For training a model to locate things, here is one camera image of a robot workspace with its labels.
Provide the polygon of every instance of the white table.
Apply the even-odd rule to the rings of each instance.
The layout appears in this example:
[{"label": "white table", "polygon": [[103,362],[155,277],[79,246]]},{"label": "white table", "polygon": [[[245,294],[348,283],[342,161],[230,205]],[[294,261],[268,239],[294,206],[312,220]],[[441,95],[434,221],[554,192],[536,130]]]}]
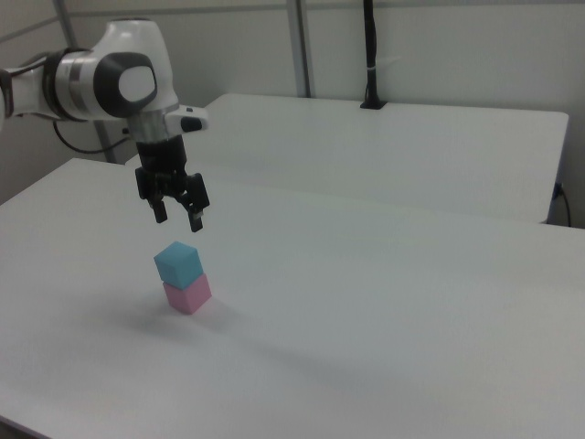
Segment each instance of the white table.
[{"label": "white table", "polygon": [[[72,160],[0,207],[0,415],[56,438],[585,431],[585,235],[209,179],[154,223]],[[214,297],[168,307],[153,256]]]},{"label": "white table", "polygon": [[[192,170],[268,187],[540,222],[568,116],[228,94],[185,136]],[[140,164],[138,157],[129,162]]]}]

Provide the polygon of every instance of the wall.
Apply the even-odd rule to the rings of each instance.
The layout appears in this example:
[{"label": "wall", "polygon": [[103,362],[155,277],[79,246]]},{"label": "wall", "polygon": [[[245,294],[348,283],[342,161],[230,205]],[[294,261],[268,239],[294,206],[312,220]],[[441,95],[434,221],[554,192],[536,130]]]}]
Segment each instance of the wall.
[{"label": "wall", "polygon": [[[66,46],[50,0],[0,0],[1,67],[17,67],[39,52]],[[61,126],[73,144],[99,147],[90,126]],[[6,120],[0,133],[0,204],[73,156],[48,121],[33,116]]]},{"label": "wall", "polygon": [[[399,59],[379,69],[378,90],[393,102],[568,113],[558,179],[566,186],[574,225],[583,228],[585,5],[566,3],[582,2],[379,2],[375,10],[378,64]],[[307,0],[316,97],[363,99],[366,55],[361,7],[356,0]],[[565,223],[562,202],[554,203],[551,219]]]},{"label": "wall", "polygon": [[[106,23],[121,16],[153,19],[161,28],[182,103],[205,106],[227,92],[297,96],[285,0],[68,0],[73,32],[93,46]],[[120,123],[109,123],[112,140]],[[135,155],[127,145],[116,153]]]}]

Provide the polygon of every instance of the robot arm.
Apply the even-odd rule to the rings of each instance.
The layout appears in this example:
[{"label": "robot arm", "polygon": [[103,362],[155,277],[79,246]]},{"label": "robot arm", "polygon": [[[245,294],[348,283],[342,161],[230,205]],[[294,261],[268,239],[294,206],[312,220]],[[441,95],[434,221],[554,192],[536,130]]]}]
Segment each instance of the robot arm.
[{"label": "robot arm", "polygon": [[149,20],[108,23],[93,49],[43,54],[0,70],[0,129],[5,118],[38,114],[64,121],[125,119],[138,146],[138,192],[166,220],[163,197],[175,198],[200,230],[209,205],[201,175],[188,176],[183,134],[207,128],[207,112],[179,104],[158,26]]}]

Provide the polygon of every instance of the cube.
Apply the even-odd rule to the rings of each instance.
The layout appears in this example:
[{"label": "cube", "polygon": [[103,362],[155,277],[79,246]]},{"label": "cube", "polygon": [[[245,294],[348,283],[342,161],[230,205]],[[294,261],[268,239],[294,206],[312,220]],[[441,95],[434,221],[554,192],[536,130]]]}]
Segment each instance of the cube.
[{"label": "cube", "polygon": [[158,253],[154,263],[161,280],[179,290],[184,290],[203,274],[197,249],[181,242],[173,242]]},{"label": "cube", "polygon": [[200,275],[184,290],[179,290],[167,283],[163,283],[163,287],[168,304],[185,314],[195,313],[211,297],[209,282],[205,274]]}]

